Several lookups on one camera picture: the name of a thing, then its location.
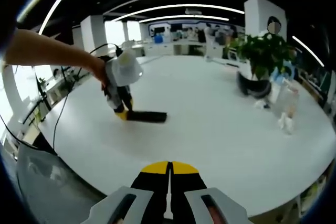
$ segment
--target white tabletop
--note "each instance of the white tabletop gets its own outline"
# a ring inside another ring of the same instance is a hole
[[[301,86],[296,130],[289,136],[271,112],[240,95],[230,67],[202,57],[165,56],[143,68],[131,86],[134,109],[167,112],[166,123],[121,121],[91,78],[69,95],[57,126],[58,155],[107,195],[130,186],[148,164],[180,161],[254,216],[295,198],[334,158],[331,123]],[[39,125],[49,143],[62,105]]]

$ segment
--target person's arm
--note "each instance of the person's arm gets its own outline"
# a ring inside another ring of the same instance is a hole
[[[103,60],[93,57],[75,46],[38,35],[29,30],[15,31],[4,60],[8,65],[83,67],[92,72],[103,84],[108,82]]]

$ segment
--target black cable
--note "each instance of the black cable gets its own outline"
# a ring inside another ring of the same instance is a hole
[[[16,141],[18,141],[19,143],[21,143],[21,144],[23,144],[23,145],[26,145],[26,146],[29,147],[29,148],[32,148],[32,149],[34,149],[34,150],[38,150],[38,151],[39,151],[39,149],[36,148],[35,146],[32,146],[31,144],[28,144],[28,143],[26,143],[25,141],[22,141],[22,140],[18,139],[17,136],[14,135],[14,134],[10,131],[10,129],[8,128],[8,126],[7,126],[7,124],[5,123],[4,119],[2,118],[1,114],[0,114],[0,118],[1,118],[1,121],[4,123],[4,125],[5,125],[5,127],[6,127],[6,130],[9,132],[9,134],[10,134]]]
[[[107,46],[107,45],[115,45],[115,46],[116,46],[116,52],[117,52],[117,51],[119,51],[119,52],[121,51],[121,49],[120,49],[116,44],[106,43],[106,44],[103,44],[103,45],[101,45],[101,46],[95,48],[94,50],[92,50],[91,52],[89,52],[89,54],[92,54],[94,51],[97,51],[99,48],[102,48],[102,47]],[[77,78],[79,78],[79,74],[80,74],[81,70],[82,70],[82,68],[79,69],[79,71],[78,71],[78,73],[77,73],[77,76],[76,76]],[[66,104],[66,102],[67,102],[67,100],[68,100],[69,93],[72,91],[72,89],[74,88],[74,85],[75,85],[75,83],[76,83],[76,82],[74,81],[73,84],[70,86],[70,83],[68,82],[68,80],[67,80],[67,78],[66,78],[66,76],[65,76],[64,68],[63,68],[62,66],[61,66],[61,72],[62,72],[64,81],[65,81],[65,83],[66,83],[66,86],[67,86],[67,89],[68,89],[68,93],[67,93],[67,96],[65,97],[65,100],[64,100],[62,109],[61,109],[61,111],[60,111],[60,113],[59,113],[59,116],[58,116],[58,118],[57,118],[57,121],[56,121],[56,124],[55,124],[55,127],[54,127],[54,134],[53,134],[53,137],[52,137],[52,139],[53,139],[53,149],[54,149],[54,150],[55,150],[56,128],[57,128],[59,119],[61,118],[61,115],[62,115],[62,113],[63,113],[65,104]]]

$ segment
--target cable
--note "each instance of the cable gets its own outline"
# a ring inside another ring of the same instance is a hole
[[[94,50],[92,50],[91,52],[89,52],[89,54],[92,54],[94,51],[97,51],[99,48],[102,48],[104,46],[107,46],[107,45],[115,45],[116,46],[116,53],[121,53],[122,52],[122,49],[120,47],[118,47],[116,44],[111,44],[111,43],[106,43],[106,44],[103,44],[97,48],[95,48]],[[77,78],[79,78],[79,74],[81,72],[82,68],[79,69],[78,73],[77,73]],[[67,89],[68,89],[68,93],[65,97],[65,100],[64,100],[64,103],[63,103],[63,106],[62,106],[62,109],[58,115],[58,118],[57,118],[57,121],[56,121],[56,124],[55,124],[55,127],[54,127],[54,134],[52,136],[52,139],[53,139],[53,149],[55,150],[55,136],[56,136],[56,128],[57,128],[57,125],[58,125],[58,122],[59,122],[59,119],[61,118],[61,115],[63,113],[63,110],[64,110],[64,107],[65,107],[65,104],[68,100],[68,96],[69,96],[69,93],[72,91],[72,89],[74,88],[74,85],[75,85],[75,81],[73,82],[73,84],[70,86],[70,83],[68,82],[66,76],[65,76],[65,73],[64,73],[64,68],[61,66],[61,72],[62,72],[62,75],[63,75],[63,78],[64,78],[64,81],[66,83],[66,86],[67,86]]]
[[[1,118],[1,121],[4,123],[4,125],[5,125],[5,127],[6,127],[6,130],[9,132],[9,134],[10,134],[16,141],[18,141],[19,143],[21,143],[21,144],[23,144],[23,145],[26,145],[26,146],[29,147],[29,148],[32,148],[32,149],[34,149],[34,150],[39,151],[39,149],[36,148],[35,146],[33,146],[33,145],[31,145],[31,144],[28,144],[28,143],[26,143],[25,141],[22,141],[22,140],[18,139],[17,136],[14,135],[14,134],[10,131],[10,129],[8,128],[7,124],[5,123],[5,121],[4,121],[4,119],[2,118],[1,115],[0,115],[0,118]]]

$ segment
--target green leaves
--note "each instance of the green leaves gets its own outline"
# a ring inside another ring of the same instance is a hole
[[[267,72],[271,74],[276,67],[281,71],[284,60],[294,59],[292,47],[281,36],[271,33],[261,37],[240,37],[232,41],[225,50],[228,51],[229,48],[235,48],[240,58],[250,61],[252,74],[258,79]]]

